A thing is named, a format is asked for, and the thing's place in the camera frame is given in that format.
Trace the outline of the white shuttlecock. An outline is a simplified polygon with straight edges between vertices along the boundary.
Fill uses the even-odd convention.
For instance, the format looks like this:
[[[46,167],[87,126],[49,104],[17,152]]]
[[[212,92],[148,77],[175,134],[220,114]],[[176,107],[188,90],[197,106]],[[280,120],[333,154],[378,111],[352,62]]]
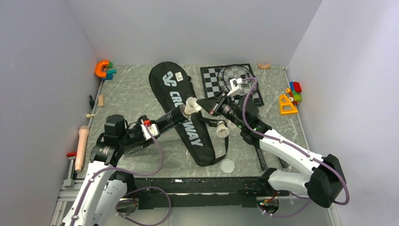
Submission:
[[[197,103],[196,97],[189,97],[186,100],[184,114],[189,116],[201,110],[201,106]]]
[[[216,126],[216,135],[219,138],[226,138],[230,134],[230,130],[227,126],[227,123],[223,120],[218,121]]]
[[[234,119],[227,120],[227,125],[231,129],[236,128],[237,127],[236,120],[234,120]]]

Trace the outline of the black shuttlecock tube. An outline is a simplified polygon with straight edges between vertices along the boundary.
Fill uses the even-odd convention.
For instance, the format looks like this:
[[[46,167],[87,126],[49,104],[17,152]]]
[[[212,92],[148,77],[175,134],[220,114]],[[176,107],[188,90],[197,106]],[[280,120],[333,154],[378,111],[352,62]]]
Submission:
[[[184,104],[178,105],[157,120],[152,120],[152,122],[158,126],[160,134],[188,121],[187,115],[184,114],[184,109]]]

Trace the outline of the white round tube lid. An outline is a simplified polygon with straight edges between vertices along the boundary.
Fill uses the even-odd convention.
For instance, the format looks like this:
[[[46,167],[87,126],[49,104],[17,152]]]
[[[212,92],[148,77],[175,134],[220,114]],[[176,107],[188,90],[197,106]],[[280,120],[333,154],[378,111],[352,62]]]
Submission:
[[[230,159],[224,159],[220,163],[220,168],[224,173],[232,173],[235,170],[235,164]]]

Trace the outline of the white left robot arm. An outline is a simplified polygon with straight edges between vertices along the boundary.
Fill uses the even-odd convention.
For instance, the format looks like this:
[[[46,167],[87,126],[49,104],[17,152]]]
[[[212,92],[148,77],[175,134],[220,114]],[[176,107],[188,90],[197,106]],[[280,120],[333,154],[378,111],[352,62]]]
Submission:
[[[91,151],[88,169],[80,190],[66,216],[63,226],[102,226],[114,212],[122,197],[134,194],[135,173],[117,168],[128,146],[153,144],[162,134],[158,121],[145,115],[129,127],[120,114],[106,118],[104,132]]]

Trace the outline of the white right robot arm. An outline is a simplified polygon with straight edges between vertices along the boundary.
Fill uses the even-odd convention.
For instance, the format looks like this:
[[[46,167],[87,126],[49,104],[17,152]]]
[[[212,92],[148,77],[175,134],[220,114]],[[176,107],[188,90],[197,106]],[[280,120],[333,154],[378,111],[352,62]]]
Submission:
[[[313,153],[283,137],[260,119],[259,109],[251,98],[243,97],[235,103],[225,93],[219,93],[215,97],[195,100],[194,107],[209,115],[225,117],[240,128],[240,135],[247,144],[274,154],[298,170],[292,173],[267,169],[259,178],[259,189],[264,195],[275,191],[304,194],[323,208],[329,208],[333,203],[349,203],[349,190],[338,158],[332,154]]]

